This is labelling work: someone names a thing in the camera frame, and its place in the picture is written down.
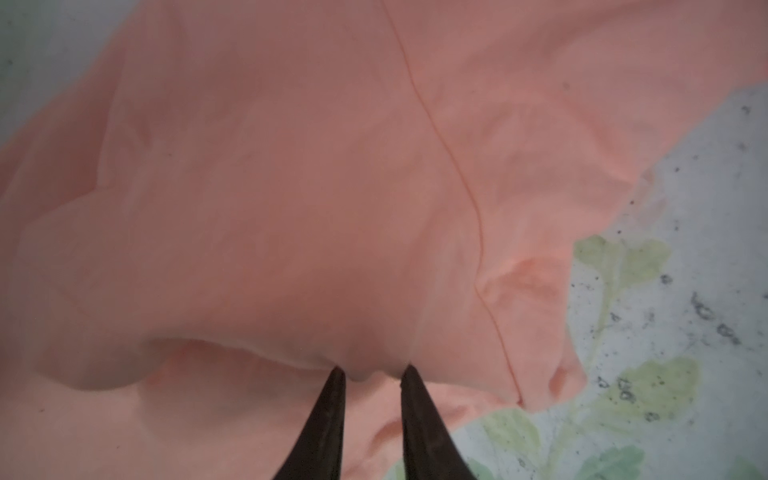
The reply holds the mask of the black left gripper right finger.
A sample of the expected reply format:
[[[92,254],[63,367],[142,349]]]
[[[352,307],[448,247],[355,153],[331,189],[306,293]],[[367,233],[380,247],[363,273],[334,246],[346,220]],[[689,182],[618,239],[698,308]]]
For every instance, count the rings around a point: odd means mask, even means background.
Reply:
[[[407,480],[475,480],[418,370],[401,377],[403,462]]]

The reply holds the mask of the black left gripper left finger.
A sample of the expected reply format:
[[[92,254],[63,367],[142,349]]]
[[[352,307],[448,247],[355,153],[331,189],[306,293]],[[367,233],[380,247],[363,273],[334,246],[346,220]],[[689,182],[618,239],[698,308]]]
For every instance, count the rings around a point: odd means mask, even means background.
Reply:
[[[335,367],[274,480],[341,478],[345,407],[346,375]]]

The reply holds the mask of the pink graphic t-shirt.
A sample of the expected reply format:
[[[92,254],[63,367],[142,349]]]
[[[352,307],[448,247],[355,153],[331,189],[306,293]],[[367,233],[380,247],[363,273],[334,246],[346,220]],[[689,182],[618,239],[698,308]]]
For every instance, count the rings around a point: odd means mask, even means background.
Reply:
[[[763,1],[145,1],[1,149],[1,475],[343,471],[586,377],[576,241],[767,74]]]

